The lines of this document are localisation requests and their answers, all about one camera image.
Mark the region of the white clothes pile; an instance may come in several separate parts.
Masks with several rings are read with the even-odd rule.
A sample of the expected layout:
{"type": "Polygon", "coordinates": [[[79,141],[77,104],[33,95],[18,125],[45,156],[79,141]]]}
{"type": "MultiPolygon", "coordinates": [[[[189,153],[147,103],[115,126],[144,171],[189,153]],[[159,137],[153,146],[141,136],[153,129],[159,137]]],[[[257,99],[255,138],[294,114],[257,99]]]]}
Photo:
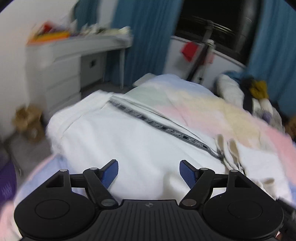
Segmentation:
{"type": "Polygon", "coordinates": [[[241,82],[234,78],[221,74],[216,80],[216,90],[219,97],[230,104],[242,108],[280,132],[285,132],[282,119],[276,108],[269,99],[255,99],[250,91],[250,82],[254,78],[246,78],[241,82]]]}

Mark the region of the folding drying rack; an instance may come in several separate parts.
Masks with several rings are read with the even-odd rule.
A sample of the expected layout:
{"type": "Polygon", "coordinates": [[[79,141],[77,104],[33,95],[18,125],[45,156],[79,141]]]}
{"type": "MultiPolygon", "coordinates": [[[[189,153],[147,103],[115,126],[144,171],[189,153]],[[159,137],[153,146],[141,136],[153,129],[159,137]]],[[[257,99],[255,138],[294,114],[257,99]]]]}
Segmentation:
{"type": "Polygon", "coordinates": [[[202,84],[208,64],[210,63],[210,60],[213,57],[213,50],[216,48],[215,41],[210,39],[213,31],[218,30],[219,32],[222,32],[226,35],[233,34],[233,31],[211,20],[206,20],[204,18],[200,18],[197,16],[194,17],[194,20],[197,23],[204,25],[205,33],[201,41],[201,45],[199,46],[199,49],[195,52],[192,58],[193,63],[191,63],[191,67],[186,77],[186,81],[192,82],[198,70],[201,69],[201,72],[198,77],[198,83],[202,84]]]}

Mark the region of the mustard yellow garment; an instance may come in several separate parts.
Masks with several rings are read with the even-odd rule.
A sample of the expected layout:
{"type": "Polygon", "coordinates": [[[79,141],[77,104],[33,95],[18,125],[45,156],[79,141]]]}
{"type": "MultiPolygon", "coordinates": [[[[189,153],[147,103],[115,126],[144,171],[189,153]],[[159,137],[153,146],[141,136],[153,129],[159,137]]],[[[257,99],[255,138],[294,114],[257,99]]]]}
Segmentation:
{"type": "Polygon", "coordinates": [[[249,91],[255,99],[269,99],[267,83],[263,80],[251,80],[249,91]]]}

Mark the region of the white desk with drawers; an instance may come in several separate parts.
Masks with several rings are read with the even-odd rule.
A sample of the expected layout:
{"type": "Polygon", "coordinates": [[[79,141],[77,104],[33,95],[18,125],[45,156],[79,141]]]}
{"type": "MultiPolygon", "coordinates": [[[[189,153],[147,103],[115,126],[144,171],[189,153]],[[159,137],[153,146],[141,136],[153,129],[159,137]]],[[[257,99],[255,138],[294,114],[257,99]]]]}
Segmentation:
{"type": "Polygon", "coordinates": [[[51,116],[81,99],[81,59],[87,55],[120,50],[120,84],[124,84],[125,50],[132,46],[131,34],[89,35],[26,47],[26,80],[29,103],[51,116]]]}

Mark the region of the red cloth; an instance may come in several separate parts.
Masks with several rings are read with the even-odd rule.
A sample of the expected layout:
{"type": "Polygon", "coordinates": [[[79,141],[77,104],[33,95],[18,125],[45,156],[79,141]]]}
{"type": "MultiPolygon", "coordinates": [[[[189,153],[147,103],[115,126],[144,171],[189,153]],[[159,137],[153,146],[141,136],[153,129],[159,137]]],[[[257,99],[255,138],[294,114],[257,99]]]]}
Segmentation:
{"type": "Polygon", "coordinates": [[[182,48],[181,53],[186,61],[191,62],[198,49],[199,45],[197,43],[187,42],[182,48]]]}

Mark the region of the blue curtain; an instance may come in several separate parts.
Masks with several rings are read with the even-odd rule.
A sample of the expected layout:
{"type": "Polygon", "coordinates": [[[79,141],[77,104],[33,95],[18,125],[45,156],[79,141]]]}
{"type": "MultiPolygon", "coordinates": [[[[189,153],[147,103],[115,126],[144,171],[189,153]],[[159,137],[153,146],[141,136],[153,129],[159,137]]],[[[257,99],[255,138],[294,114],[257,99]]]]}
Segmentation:
{"type": "MultiPolygon", "coordinates": [[[[169,43],[184,5],[210,13],[218,24],[241,24],[240,1],[119,1],[111,26],[129,26],[133,44],[126,58],[129,82],[145,73],[162,73],[169,43]]],[[[244,74],[264,80],[269,97],[290,115],[295,112],[295,8],[286,1],[256,1],[253,42],[246,45],[244,74]]]]}

